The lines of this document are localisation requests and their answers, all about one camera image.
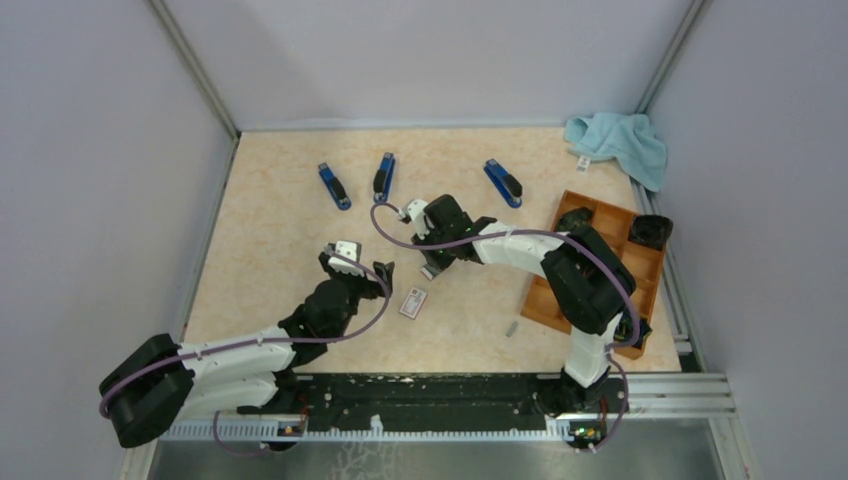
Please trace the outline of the silver staple strip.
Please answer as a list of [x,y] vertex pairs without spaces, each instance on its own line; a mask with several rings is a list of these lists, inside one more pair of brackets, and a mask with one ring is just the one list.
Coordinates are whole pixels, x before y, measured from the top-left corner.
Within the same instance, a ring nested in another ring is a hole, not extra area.
[[505,336],[507,338],[511,338],[515,334],[515,332],[518,328],[518,325],[519,325],[519,323],[517,321],[512,322],[511,325],[509,326],[507,332],[505,333]]

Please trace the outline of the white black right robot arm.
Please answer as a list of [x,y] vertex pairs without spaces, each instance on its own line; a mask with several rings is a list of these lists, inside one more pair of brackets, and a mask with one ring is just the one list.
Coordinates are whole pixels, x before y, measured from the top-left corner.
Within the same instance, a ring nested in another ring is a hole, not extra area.
[[610,353],[621,320],[635,311],[632,274],[590,226],[566,232],[522,229],[493,217],[472,219],[451,195],[401,208],[411,224],[412,244],[427,266],[441,273],[454,261],[506,265],[544,278],[559,311],[570,323],[563,398],[576,412],[590,411],[602,398]]

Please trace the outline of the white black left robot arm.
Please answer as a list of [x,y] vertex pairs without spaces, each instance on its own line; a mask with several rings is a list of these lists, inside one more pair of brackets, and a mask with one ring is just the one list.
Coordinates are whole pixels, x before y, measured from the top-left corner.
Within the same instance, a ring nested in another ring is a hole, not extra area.
[[149,337],[100,383],[100,415],[123,448],[147,444],[174,423],[221,411],[285,414],[300,403],[294,368],[375,325],[349,329],[363,300],[388,301],[395,265],[365,267],[343,242],[319,255],[326,280],[286,318],[253,334],[206,343]]

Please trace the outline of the blue black stapler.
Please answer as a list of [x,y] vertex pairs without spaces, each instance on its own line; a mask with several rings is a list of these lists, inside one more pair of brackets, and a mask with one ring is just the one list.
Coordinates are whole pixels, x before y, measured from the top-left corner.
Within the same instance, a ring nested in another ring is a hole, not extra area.
[[342,182],[326,162],[318,165],[318,174],[336,207],[341,211],[350,209],[352,206],[350,197]]
[[385,152],[372,182],[373,201],[375,203],[388,201],[395,166],[395,155],[392,152]]

